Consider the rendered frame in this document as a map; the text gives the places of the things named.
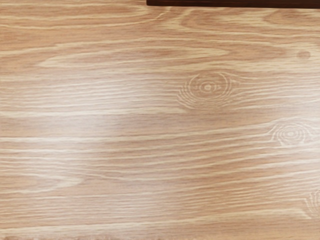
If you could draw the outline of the dark brown wooden cabinet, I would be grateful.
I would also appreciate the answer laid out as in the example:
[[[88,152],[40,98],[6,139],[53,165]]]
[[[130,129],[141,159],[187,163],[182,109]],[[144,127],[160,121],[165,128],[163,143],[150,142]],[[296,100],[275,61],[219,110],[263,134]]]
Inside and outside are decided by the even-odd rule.
[[[146,0],[148,6],[320,9],[320,0]]]

